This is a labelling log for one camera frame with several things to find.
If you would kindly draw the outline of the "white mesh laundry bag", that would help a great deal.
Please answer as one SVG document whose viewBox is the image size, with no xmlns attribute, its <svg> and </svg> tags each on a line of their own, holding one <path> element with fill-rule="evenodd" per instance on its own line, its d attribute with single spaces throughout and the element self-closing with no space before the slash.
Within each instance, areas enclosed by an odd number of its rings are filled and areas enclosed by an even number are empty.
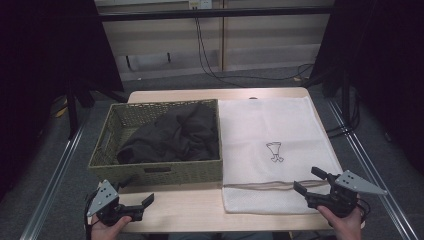
<svg viewBox="0 0 424 240">
<path fill-rule="evenodd" d="M 314 214 L 293 189 L 327 194 L 311 174 L 342 168 L 310 98 L 221 100 L 224 209 L 243 214 Z"/>
</svg>

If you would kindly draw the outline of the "black horizontal bar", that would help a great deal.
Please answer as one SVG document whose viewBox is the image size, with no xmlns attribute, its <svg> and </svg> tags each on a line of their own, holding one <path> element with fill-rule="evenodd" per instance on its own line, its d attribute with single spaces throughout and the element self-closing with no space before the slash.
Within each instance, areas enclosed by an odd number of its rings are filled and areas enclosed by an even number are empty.
<svg viewBox="0 0 424 240">
<path fill-rule="evenodd" d="M 252 17 L 278 15 L 314 15 L 330 14 L 336 11 L 332 6 L 277 7 L 277 8 L 234 8 L 234 9 L 202 9 L 175 10 L 154 12 L 112 12 L 102 13 L 98 18 L 102 22 L 138 21 L 138 20 L 170 20 L 200 19 L 220 17 Z"/>
</svg>

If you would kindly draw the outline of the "white wall socket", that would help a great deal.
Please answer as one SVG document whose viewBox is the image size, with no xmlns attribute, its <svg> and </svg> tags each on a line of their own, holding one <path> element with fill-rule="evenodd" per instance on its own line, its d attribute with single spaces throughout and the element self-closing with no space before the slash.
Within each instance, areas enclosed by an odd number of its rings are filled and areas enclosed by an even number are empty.
<svg viewBox="0 0 424 240">
<path fill-rule="evenodd" d="M 208 10 L 212 8 L 212 0 L 189 0 L 188 3 L 190 10 Z"/>
</svg>

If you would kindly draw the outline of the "metal floor rail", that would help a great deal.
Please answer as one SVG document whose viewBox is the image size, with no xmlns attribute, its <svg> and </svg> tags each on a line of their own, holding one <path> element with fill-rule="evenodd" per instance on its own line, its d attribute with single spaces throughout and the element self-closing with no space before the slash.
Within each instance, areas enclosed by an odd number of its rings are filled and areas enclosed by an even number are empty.
<svg viewBox="0 0 424 240">
<path fill-rule="evenodd" d="M 364 240 L 424 240 L 424 176 L 389 140 L 367 109 L 354 131 L 331 140 L 343 168 L 388 191 L 363 196 L 371 213 L 362 230 Z"/>
<path fill-rule="evenodd" d="M 41 200 L 39 201 L 28 223 L 26 224 L 19 240 L 38 239 L 38 236 L 53 204 L 54 198 L 56 197 L 61 182 L 64 178 L 64 175 L 79 145 L 80 139 L 85 130 L 85 126 L 86 123 L 82 123 L 81 126 L 77 128 L 77 131 L 73 135 L 73 137 L 68 140 L 67 145 L 55 168 L 55 171 L 53 172 L 50 181 L 41 197 Z"/>
</svg>

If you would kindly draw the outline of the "black curtain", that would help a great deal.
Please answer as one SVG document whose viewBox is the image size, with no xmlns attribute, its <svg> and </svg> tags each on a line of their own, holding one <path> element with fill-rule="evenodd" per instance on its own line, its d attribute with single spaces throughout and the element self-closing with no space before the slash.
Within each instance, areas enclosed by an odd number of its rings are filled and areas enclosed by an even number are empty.
<svg viewBox="0 0 424 240">
<path fill-rule="evenodd" d="M 0 0 L 0 200 L 31 159 L 53 101 L 123 89 L 94 0 Z"/>
<path fill-rule="evenodd" d="M 424 175 L 424 0 L 334 0 L 311 76 L 343 78 Z"/>
</svg>

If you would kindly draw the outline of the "person's right hand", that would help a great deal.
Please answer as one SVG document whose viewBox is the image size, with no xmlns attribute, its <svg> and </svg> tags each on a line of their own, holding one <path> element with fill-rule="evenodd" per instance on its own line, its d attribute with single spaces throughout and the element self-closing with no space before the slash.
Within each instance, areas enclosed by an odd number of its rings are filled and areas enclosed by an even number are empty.
<svg viewBox="0 0 424 240">
<path fill-rule="evenodd" d="M 331 224 L 338 240 L 362 240 L 359 208 L 344 218 L 337 217 L 325 206 L 318 206 L 317 210 Z"/>
</svg>

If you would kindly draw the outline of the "green woven basket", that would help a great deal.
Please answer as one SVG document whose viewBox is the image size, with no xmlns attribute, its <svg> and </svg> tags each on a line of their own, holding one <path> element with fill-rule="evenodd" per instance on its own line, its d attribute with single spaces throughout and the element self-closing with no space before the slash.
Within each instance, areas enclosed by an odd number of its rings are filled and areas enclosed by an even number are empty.
<svg viewBox="0 0 424 240">
<path fill-rule="evenodd" d="M 129 137 L 142 125 L 152 123 L 172 107 L 200 103 L 216 115 L 220 156 L 216 160 L 120 164 L 117 154 Z M 223 177 L 218 102 L 215 99 L 127 103 L 110 106 L 88 169 L 99 180 L 117 183 L 133 178 L 133 186 L 179 185 L 219 182 Z"/>
</svg>

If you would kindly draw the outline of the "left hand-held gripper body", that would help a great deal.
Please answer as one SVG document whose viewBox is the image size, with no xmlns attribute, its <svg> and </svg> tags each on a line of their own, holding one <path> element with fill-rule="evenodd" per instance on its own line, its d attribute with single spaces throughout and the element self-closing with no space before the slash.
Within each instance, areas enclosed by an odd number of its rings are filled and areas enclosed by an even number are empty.
<svg viewBox="0 0 424 240">
<path fill-rule="evenodd" d="M 112 226 L 124 216 L 132 218 L 132 222 L 141 221 L 144 206 L 125 206 L 119 203 L 119 193 L 115 191 L 115 183 L 104 180 L 90 201 L 87 216 L 96 215 L 107 226 Z"/>
</svg>

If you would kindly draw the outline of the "black garment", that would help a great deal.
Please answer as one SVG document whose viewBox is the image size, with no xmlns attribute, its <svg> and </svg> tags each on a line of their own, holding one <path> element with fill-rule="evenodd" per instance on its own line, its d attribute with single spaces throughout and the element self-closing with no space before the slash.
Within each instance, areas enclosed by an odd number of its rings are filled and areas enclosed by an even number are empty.
<svg viewBox="0 0 424 240">
<path fill-rule="evenodd" d="M 172 107 L 139 127 L 117 154 L 120 164 L 216 160 L 220 156 L 215 112 L 193 103 Z"/>
</svg>

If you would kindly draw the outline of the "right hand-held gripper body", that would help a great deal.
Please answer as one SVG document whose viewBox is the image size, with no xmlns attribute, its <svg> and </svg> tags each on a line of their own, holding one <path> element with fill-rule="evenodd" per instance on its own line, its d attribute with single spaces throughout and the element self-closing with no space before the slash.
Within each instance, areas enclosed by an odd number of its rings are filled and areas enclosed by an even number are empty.
<svg viewBox="0 0 424 240">
<path fill-rule="evenodd" d="M 359 193 L 388 194 L 386 190 L 372 184 L 350 170 L 338 175 L 327 173 L 326 181 L 330 185 L 328 194 L 312 193 L 307 190 L 304 198 L 309 208 L 316 209 L 318 206 L 325 206 L 339 218 L 347 217 L 356 208 L 358 204 L 357 195 Z"/>
</svg>

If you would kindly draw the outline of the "black stand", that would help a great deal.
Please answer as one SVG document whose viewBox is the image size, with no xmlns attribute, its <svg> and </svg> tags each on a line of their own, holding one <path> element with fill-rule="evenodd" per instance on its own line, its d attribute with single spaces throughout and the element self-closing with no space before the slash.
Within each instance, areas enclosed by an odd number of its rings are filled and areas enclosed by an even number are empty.
<svg viewBox="0 0 424 240">
<path fill-rule="evenodd" d="M 128 101 L 127 98 L 118 95 L 113 90 L 107 89 L 106 87 L 102 87 L 101 85 L 93 81 L 68 80 L 66 85 L 66 99 L 70 123 L 70 132 L 68 137 L 69 140 L 71 140 L 77 134 L 79 129 L 76 102 L 79 102 L 83 108 L 93 107 L 95 100 L 91 95 L 92 91 L 97 91 L 103 94 L 104 96 L 117 101 L 118 103 L 126 103 Z"/>
<path fill-rule="evenodd" d="M 341 90 L 342 119 L 345 126 L 351 126 L 350 83 L 347 71 L 340 66 L 328 67 L 320 73 L 312 73 L 302 87 L 309 88 L 317 84 L 322 84 L 322 94 L 326 98 L 335 97 L 338 90 Z"/>
</svg>

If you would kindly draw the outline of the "person's left hand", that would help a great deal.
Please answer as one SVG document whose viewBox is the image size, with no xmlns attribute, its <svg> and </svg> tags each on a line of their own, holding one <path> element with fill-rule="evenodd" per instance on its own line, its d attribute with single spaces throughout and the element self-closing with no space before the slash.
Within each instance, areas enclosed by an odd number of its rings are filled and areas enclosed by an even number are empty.
<svg viewBox="0 0 424 240">
<path fill-rule="evenodd" d="M 117 240 L 121 230 L 132 221 L 129 216 L 124 216 L 113 226 L 104 225 L 96 215 L 91 218 L 91 240 Z"/>
</svg>

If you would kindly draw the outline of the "person's lap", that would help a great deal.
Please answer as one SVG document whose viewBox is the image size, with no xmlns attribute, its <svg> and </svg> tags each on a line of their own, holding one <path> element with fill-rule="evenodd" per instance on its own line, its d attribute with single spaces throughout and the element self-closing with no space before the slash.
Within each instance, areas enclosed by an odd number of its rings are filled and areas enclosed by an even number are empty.
<svg viewBox="0 0 424 240">
<path fill-rule="evenodd" d="M 288 232 L 198 232 L 147 234 L 145 240 L 293 240 Z"/>
</svg>

